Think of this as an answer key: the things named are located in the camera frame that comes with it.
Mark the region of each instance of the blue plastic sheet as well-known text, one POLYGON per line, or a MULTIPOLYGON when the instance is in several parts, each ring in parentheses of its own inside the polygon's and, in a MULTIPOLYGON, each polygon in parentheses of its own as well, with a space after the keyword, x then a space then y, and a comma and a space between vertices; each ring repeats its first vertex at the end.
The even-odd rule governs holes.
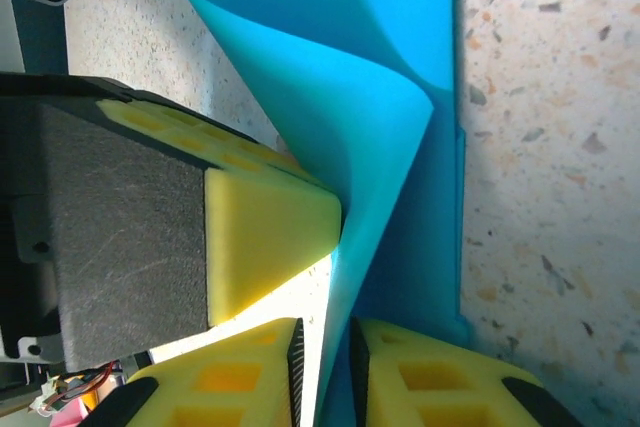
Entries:
POLYGON ((345 208, 318 419, 354 425, 343 337, 352 310, 466 341, 452 0, 190 1, 296 158, 345 208))

